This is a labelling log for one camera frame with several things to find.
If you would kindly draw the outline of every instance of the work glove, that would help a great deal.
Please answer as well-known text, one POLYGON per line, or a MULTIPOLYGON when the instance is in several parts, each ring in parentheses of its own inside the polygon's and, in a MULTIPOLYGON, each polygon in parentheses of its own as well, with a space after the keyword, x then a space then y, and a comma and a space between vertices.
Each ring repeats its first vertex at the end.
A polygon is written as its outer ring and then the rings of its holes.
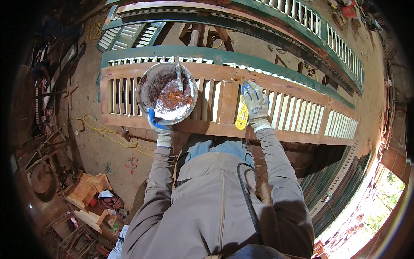
POLYGON ((267 119, 269 99, 263 94, 263 88, 252 81, 243 79, 241 91, 249 110, 249 124, 255 133, 264 128, 272 128, 267 119))
POLYGON ((171 126, 161 125, 158 122, 159 118, 155 117, 155 112, 153 108, 150 108, 148 111, 148 123, 149 126, 158 133, 158 139, 156 140, 156 145, 165 148, 173 147, 173 129, 171 126))

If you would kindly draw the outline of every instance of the dirt floor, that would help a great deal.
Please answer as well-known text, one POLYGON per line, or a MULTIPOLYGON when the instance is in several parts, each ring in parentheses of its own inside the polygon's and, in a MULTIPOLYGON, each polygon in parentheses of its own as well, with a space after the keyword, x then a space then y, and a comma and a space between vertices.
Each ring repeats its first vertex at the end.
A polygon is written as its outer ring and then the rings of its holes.
MULTIPOLYGON (((329 6, 322 0, 320 6, 315 8, 320 13, 327 17, 329 22, 334 25, 334 22, 330 18, 329 6)), ((91 24, 99 17, 93 17, 91 24)), ((183 45, 178 39, 178 32, 180 24, 175 24, 170 33, 165 38, 163 45, 183 45)), ((339 94, 344 96, 347 100, 356 106, 356 111, 361 115, 361 122, 359 127, 359 139, 361 141, 358 156, 364 155, 369 152, 369 144, 372 147, 376 147, 379 142, 379 135, 381 130, 381 116, 383 112, 383 65, 382 65, 382 47, 380 44, 379 36, 377 33, 368 32, 364 27, 358 30, 359 35, 354 35, 350 27, 350 24, 345 24, 344 31, 341 32, 343 37, 347 40, 347 43, 352 47, 357 56, 364 63, 365 69, 365 83, 363 86, 364 97, 358 98, 355 94, 350 97, 347 93, 344 93, 339 88, 339 94)), ((233 47, 235 52, 256 56, 270 61, 271 51, 267 48, 270 45, 267 42, 257 40, 253 37, 246 36, 238 32, 229 32, 229 36, 233 41, 233 47)), ((86 41, 87 49, 83 57, 78 63, 76 71, 68 85, 72 87, 79 85, 79 88, 74 91, 72 95, 73 110, 68 109, 68 99, 64 98, 60 100, 59 110, 59 125, 62 125, 69 118, 83 118, 84 115, 90 115, 92 118, 96 118, 97 121, 86 118, 86 121, 95 128, 101 128, 99 126, 101 107, 98 103, 98 87, 96 85, 96 79, 99 75, 99 67, 101 64, 102 53, 95 47, 97 41, 93 40, 88 42, 87 34, 85 33, 80 43, 86 41)), ((280 58, 286 63, 286 65, 296 70, 298 59, 293 55, 286 53, 279 55, 280 58)), ((318 81, 322 82, 323 74, 320 73, 318 81)), ((79 130, 81 127, 80 121, 71 121, 73 131, 79 130)), ((107 128, 117 131, 118 127, 106 126, 107 128)), ((115 192, 122 197, 125 201, 125 205, 128 209, 132 209, 139 206, 142 202, 144 195, 144 181, 148 178, 149 171, 151 169, 153 158, 140 153, 136 150, 122 146, 119 143, 127 145, 116 134, 105 133, 111 137, 114 141, 105 137, 102 133, 90 129, 85 126, 84 132, 78 132, 79 135, 73 134, 76 139, 76 143, 79 149, 81 162, 85 172, 91 174, 104 173, 107 164, 110 164, 111 171, 107 174, 108 179, 115 190, 115 192), (134 170, 134 174, 130 174, 130 169, 125 165, 129 164, 129 158, 135 157, 138 159, 138 168, 134 170)), ((154 149, 155 143, 139 140, 138 144, 154 149)), ((138 148, 140 151, 147 154, 153 154, 152 151, 138 148)))

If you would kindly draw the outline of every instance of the jacket zipper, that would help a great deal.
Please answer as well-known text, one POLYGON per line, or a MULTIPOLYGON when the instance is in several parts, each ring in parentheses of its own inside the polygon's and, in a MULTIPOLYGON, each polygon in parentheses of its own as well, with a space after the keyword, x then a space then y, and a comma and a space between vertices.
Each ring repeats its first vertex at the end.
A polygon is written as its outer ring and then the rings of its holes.
MULTIPOLYGON (((220 153, 217 152, 217 167, 220 165, 220 153)), ((221 219, 220 219, 220 231, 219 231, 219 240, 218 240, 218 252, 221 253, 223 248, 223 231, 224 231, 224 217, 226 214, 226 192, 224 190, 224 172, 220 168, 221 175, 221 219)))

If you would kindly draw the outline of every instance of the gray jacket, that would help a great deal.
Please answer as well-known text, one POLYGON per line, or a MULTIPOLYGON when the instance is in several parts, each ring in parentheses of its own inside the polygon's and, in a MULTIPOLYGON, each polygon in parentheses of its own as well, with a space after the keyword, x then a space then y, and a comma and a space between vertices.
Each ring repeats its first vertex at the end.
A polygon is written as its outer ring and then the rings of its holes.
MULTIPOLYGON (((272 129, 256 135, 273 199, 270 207, 250 193, 264 245, 310 258, 313 227, 294 169, 272 129)), ((237 176, 240 162, 227 153, 199 155, 180 170, 178 180, 191 180, 172 191, 172 152, 157 147, 144 204, 129 226, 122 258, 200 259, 229 256, 246 244, 259 244, 237 176)), ((240 172, 245 171, 247 167, 241 166, 240 172)))

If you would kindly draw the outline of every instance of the metal bowl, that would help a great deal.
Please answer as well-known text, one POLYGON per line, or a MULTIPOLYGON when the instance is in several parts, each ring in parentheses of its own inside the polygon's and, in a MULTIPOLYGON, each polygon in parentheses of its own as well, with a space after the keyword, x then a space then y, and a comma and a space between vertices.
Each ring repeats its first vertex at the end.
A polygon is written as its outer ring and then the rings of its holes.
POLYGON ((197 102, 195 79, 187 68, 180 66, 181 77, 184 79, 182 92, 177 92, 174 87, 171 87, 174 83, 176 85, 177 78, 174 62, 160 62, 150 67, 142 75, 135 89, 142 114, 148 117, 149 108, 153 108, 155 116, 161 118, 159 121, 161 125, 173 125, 183 121, 193 111, 197 102))

